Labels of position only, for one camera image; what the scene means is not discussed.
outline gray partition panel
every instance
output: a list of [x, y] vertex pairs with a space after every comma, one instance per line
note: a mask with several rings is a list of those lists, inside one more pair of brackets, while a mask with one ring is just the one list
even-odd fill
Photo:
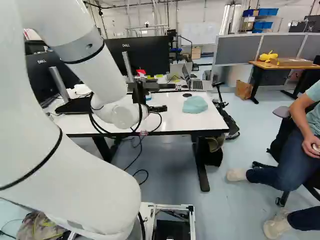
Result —
[[265, 35], [259, 55], [273, 50], [279, 58], [295, 58], [304, 38], [305, 35]]
[[300, 58], [313, 61], [320, 55], [320, 35], [309, 35], [305, 41]]
[[215, 65], [247, 64], [255, 60], [261, 36], [220, 37]]

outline cubicle partition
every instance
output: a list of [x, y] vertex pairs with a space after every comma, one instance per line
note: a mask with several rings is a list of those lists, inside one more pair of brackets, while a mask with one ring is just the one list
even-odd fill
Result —
[[252, 65], [262, 53], [273, 50], [280, 58], [303, 58], [313, 61], [320, 55], [320, 33], [252, 33], [218, 35], [212, 61], [213, 75], [222, 76], [229, 87], [235, 87], [237, 79], [248, 82]]

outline man's arm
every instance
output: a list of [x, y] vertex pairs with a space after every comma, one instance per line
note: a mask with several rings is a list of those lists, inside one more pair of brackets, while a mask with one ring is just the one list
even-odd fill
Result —
[[320, 159], [319, 152], [314, 150], [312, 147], [312, 144], [320, 146], [320, 139], [317, 138], [311, 131], [306, 116], [306, 108], [313, 103], [315, 103], [315, 101], [313, 101], [306, 93], [304, 93], [291, 104], [289, 111], [293, 121], [301, 130], [301, 133], [304, 137], [304, 141], [302, 143], [304, 152], [312, 158]]

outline red object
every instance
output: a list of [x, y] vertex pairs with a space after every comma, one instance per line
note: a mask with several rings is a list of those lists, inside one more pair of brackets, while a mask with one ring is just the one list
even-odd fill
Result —
[[144, 74], [144, 75], [147, 74], [144, 69], [137, 69], [136, 72], [137, 72], [138, 74]]

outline sneaker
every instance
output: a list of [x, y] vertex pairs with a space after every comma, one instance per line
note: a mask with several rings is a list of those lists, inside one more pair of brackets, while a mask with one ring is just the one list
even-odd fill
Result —
[[233, 168], [226, 172], [226, 179], [232, 182], [247, 180], [248, 169], [244, 168]]
[[276, 240], [285, 232], [293, 229], [287, 220], [288, 214], [283, 211], [282, 214], [277, 214], [273, 220], [264, 223], [263, 232], [268, 239]]

